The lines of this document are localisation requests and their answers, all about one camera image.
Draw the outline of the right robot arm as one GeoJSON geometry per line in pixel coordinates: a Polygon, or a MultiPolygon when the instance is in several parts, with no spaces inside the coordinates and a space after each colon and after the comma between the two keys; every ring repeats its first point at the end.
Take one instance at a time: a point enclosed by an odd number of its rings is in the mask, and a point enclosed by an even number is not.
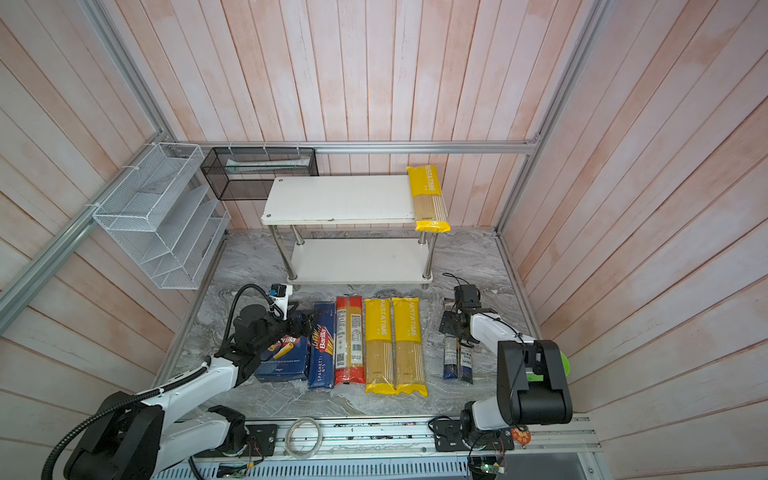
{"type": "Polygon", "coordinates": [[[524,335],[486,309],[446,310],[440,331],[496,355],[495,395],[467,403],[458,421],[468,447],[485,445],[502,430],[570,423],[573,405],[555,342],[524,335]]]}

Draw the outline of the dark blue spaghetti bag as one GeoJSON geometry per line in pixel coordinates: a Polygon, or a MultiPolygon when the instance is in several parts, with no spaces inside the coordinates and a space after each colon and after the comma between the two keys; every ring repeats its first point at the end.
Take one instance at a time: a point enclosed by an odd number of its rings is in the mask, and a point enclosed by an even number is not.
{"type": "MultiPolygon", "coordinates": [[[[454,302],[448,298],[443,301],[444,310],[454,310],[454,302]]],[[[443,339],[443,368],[442,378],[447,381],[461,381],[473,384],[472,350],[461,345],[452,336],[445,335],[443,339]]]]}

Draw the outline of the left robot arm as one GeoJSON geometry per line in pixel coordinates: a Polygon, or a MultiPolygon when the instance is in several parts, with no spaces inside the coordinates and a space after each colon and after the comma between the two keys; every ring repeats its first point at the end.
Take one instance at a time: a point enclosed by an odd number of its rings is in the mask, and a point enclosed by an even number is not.
{"type": "Polygon", "coordinates": [[[305,336],[313,327],[308,318],[295,316],[292,286],[251,288],[265,302],[230,308],[215,354],[153,389],[110,395],[53,447],[41,478],[52,478],[70,443],[76,446],[63,470],[67,479],[149,479],[202,451],[243,452],[249,432],[239,412],[215,406],[196,419],[185,420],[184,415],[245,383],[279,340],[305,336]]]}

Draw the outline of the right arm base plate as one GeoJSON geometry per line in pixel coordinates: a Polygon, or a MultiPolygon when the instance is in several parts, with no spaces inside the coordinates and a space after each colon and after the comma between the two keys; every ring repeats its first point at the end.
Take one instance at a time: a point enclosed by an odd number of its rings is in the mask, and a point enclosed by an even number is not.
{"type": "Polygon", "coordinates": [[[501,453],[514,449],[514,441],[507,431],[479,431],[470,427],[464,428],[460,420],[447,416],[438,416],[429,420],[427,427],[433,434],[435,449],[438,452],[489,450],[501,453]]]}

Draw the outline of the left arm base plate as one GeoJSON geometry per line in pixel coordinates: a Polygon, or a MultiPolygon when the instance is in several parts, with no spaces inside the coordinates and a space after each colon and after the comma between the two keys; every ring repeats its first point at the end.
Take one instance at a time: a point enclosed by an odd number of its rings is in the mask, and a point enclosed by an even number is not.
{"type": "Polygon", "coordinates": [[[265,458],[274,454],[277,424],[237,424],[230,427],[224,443],[215,449],[227,457],[265,458]]]}

